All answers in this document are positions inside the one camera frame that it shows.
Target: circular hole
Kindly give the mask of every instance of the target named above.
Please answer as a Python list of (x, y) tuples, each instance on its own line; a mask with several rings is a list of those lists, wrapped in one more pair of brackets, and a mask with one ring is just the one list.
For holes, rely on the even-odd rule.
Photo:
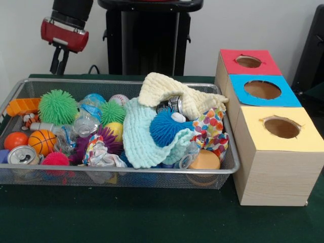
[(236, 59), (237, 63), (243, 67), (257, 68), (260, 67), (261, 61), (258, 58), (240, 55)]
[(281, 90), (277, 85), (261, 80), (246, 83), (244, 89), (250, 95), (266, 100), (275, 99), (281, 95)]
[(273, 135), (281, 138), (295, 138), (300, 132), (295, 122), (283, 117), (269, 118), (264, 126)]

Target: polka dot fabric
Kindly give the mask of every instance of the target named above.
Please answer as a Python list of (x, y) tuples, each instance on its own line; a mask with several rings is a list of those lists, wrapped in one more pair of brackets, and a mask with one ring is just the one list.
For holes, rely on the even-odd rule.
[(225, 115), (221, 109), (211, 108), (193, 121), (192, 138), (201, 149), (212, 151), (222, 162), (228, 148), (228, 134), (223, 133), (222, 119)]

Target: wooden box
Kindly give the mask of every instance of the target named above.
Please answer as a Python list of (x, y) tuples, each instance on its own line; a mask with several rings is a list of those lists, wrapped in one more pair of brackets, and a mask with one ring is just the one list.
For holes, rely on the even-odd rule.
[(216, 69), (215, 84), (225, 94), (229, 74), (282, 75), (266, 50), (221, 49)]
[(241, 205), (305, 205), (324, 165), (324, 141), (304, 108), (242, 106), (234, 136)]
[(229, 98), (226, 108), (234, 133), (242, 105), (301, 107), (281, 75), (230, 74), (224, 95)]

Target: green spiky ball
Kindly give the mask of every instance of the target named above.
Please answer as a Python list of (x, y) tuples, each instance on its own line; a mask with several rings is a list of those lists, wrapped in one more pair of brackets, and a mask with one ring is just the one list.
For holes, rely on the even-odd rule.
[(77, 102), (69, 92), (51, 90), (38, 105), (40, 120), (55, 125), (71, 124), (77, 115)]
[(123, 124), (126, 111), (125, 109), (118, 105), (116, 101), (111, 100), (104, 103), (101, 107), (101, 124), (105, 127), (108, 123), (121, 123)]

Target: metal basket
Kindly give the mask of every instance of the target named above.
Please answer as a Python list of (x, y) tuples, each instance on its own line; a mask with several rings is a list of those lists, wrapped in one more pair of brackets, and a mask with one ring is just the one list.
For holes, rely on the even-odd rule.
[[(29, 78), (16, 84), (0, 108), (0, 149), (11, 132), (21, 131), (23, 124), (19, 116), (6, 115), (8, 103), (16, 98), (40, 97), (52, 89), (68, 91), (77, 101), (90, 93), (98, 93), (106, 100), (115, 94), (134, 98), (139, 95), (142, 82), (39, 79)], [(211, 84), (187, 84), (206, 93), (219, 93)], [(211, 188), (220, 189), (228, 176), (239, 168), (239, 157), (228, 117), (223, 119), (224, 129), (229, 134), (229, 148), (219, 170), (190, 169), (133, 169), (133, 168), (90, 168), (42, 165), (0, 164), (1, 184), (24, 185), (72, 185), (114, 187), (159, 187), (159, 188)]]

